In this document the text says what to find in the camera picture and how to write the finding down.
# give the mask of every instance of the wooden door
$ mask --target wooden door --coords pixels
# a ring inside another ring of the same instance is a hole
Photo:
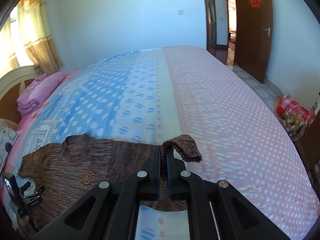
[[[208,43],[210,47],[215,47],[217,45],[217,34],[216,34],[216,7],[215,0],[207,0],[207,10],[208,10]]]
[[[272,0],[236,0],[236,6],[235,63],[263,83],[272,41]]]

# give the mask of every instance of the red bag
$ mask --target red bag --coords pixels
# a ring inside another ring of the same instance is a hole
[[[315,118],[312,111],[308,111],[303,106],[300,106],[298,102],[294,101],[291,97],[281,98],[277,104],[276,112],[280,118],[283,118],[285,112],[296,114],[308,125],[311,124]]]

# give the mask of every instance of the bedroom wall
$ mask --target bedroom wall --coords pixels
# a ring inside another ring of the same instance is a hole
[[[319,100],[320,25],[303,0],[273,0],[267,76],[305,108]]]
[[[228,6],[227,0],[215,0],[217,19],[217,44],[228,45]]]
[[[137,49],[206,48],[204,0],[47,0],[47,13],[64,72]]]

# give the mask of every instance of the brown knit fabric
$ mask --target brown knit fabric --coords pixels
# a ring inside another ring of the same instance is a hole
[[[167,142],[186,161],[201,160],[190,136],[179,136]],[[79,200],[101,181],[124,181],[140,171],[145,160],[154,154],[154,145],[94,139],[89,135],[69,136],[61,144],[48,144],[22,158],[18,175],[30,177],[36,187],[44,185],[43,202],[32,209],[34,223],[42,228]],[[182,201],[170,201],[166,184],[161,181],[160,200],[142,202],[161,211],[182,211]]]
[[[166,181],[167,173],[166,155],[170,147],[176,149],[176,151],[181,155],[182,160],[185,162],[199,163],[202,161],[202,156],[198,150],[197,144],[190,135],[182,134],[165,141],[161,146],[161,179],[164,182]]]

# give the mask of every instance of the wooden floor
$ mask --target wooden floor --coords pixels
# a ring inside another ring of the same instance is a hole
[[[236,45],[229,41],[228,49],[209,48],[209,52],[225,65],[233,65]]]

